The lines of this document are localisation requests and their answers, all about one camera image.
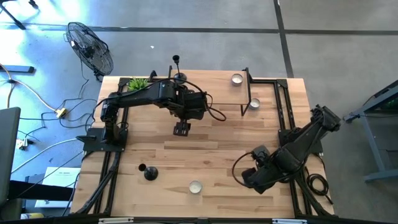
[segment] wooden tabletop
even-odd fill
[[[186,74],[187,81],[207,91],[213,97],[214,104],[246,105],[249,103],[248,79],[244,71],[180,70],[180,72]],[[172,70],[172,77],[176,73],[178,73],[177,70]],[[240,86],[231,84],[231,77],[236,73],[243,77]],[[189,84],[187,87],[197,91]]]
[[[225,72],[213,71],[211,74],[217,76]],[[104,77],[100,100],[117,90],[119,78]],[[301,78],[288,78],[287,82],[295,123],[302,127],[310,121],[304,82]],[[212,85],[200,88],[210,92],[209,86]],[[211,90],[213,96],[224,94],[213,87]],[[260,99],[259,110],[248,110],[242,117],[238,105],[214,105],[228,119],[225,122],[216,121],[205,113],[201,121],[189,121],[192,126],[188,137],[172,134],[177,118],[171,116],[168,110],[154,105],[130,108],[127,120],[129,139],[119,166],[112,216],[294,217],[288,184],[276,183],[260,195],[239,185],[231,176],[233,162],[240,155],[261,144],[265,144],[270,152],[278,147],[279,122],[273,86],[251,85],[251,94],[253,98]],[[95,113],[97,121],[100,121],[100,109],[101,106]],[[103,123],[97,122],[93,126],[102,127]],[[78,210],[98,185],[103,156],[103,152],[95,152],[83,161],[72,211]],[[158,168],[156,180],[150,182],[144,178],[138,170],[138,165],[142,163]],[[237,164],[235,173],[240,177],[241,171],[250,167],[254,167],[254,162],[246,157]],[[307,167],[310,173],[325,176],[323,166],[316,157],[308,158]],[[189,192],[188,185],[193,180],[203,184],[198,195]],[[102,209],[107,194],[108,188],[105,189]],[[298,195],[300,207],[304,210],[300,190]],[[316,198],[327,211],[333,213],[333,207],[325,197]]]

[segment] gray floor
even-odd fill
[[[8,2],[7,8],[22,22],[112,27],[216,27],[277,29],[273,1],[37,1],[40,11],[25,1]],[[286,29],[396,30],[397,1],[377,0],[280,0]],[[9,22],[5,13],[0,21]],[[108,43],[114,61],[111,75],[166,74],[171,56],[181,56],[187,69],[240,70],[249,67],[255,77],[286,77],[279,34],[215,34],[162,32],[97,32]],[[80,61],[63,32],[0,30],[0,62],[31,65],[34,75],[18,75],[52,106],[74,98],[83,83]],[[304,78],[311,106],[327,105],[343,116],[397,79],[398,50],[395,35],[288,35],[294,76]],[[84,98],[96,98],[100,84],[90,78]],[[5,102],[8,84],[0,86]],[[77,102],[69,102],[71,108]],[[11,106],[22,108],[26,118],[38,118],[48,109],[26,89],[17,86]],[[93,102],[76,108],[71,118],[90,112]],[[47,121],[47,129],[34,133],[40,139],[27,151],[16,151],[14,167],[65,139],[84,134],[84,128],[65,129]],[[21,121],[20,130],[40,127],[40,121]],[[365,184],[362,177],[377,170],[370,147],[357,121],[345,124],[323,140],[326,173],[337,215],[398,222],[398,180]],[[59,166],[81,150],[78,142],[66,143],[43,153],[12,175],[23,179]],[[68,164],[79,166],[80,158]]]

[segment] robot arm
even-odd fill
[[[303,167],[313,145],[327,132],[339,130],[339,117],[326,106],[321,108],[317,105],[311,112],[311,122],[304,128],[291,130],[281,140],[285,144],[276,152],[270,155],[265,146],[259,146],[252,151],[257,169],[253,167],[242,172],[247,187],[262,194],[276,182],[291,178]]]
[[[105,123],[102,142],[118,140],[119,127],[116,125],[120,108],[154,104],[167,108],[170,114],[180,118],[174,127],[174,135],[187,136],[190,129],[188,119],[202,119],[206,107],[206,93],[195,93],[184,85],[164,80],[153,83],[149,88],[136,92],[111,93],[103,102],[101,120]]]

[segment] electric fan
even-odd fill
[[[80,22],[68,23],[66,37],[80,60],[92,71],[98,81],[100,76],[109,75],[113,70],[113,61],[108,45],[86,25]]]

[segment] green plant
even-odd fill
[[[128,85],[129,91],[136,91],[145,88],[148,85],[148,79],[146,78],[132,78]]]

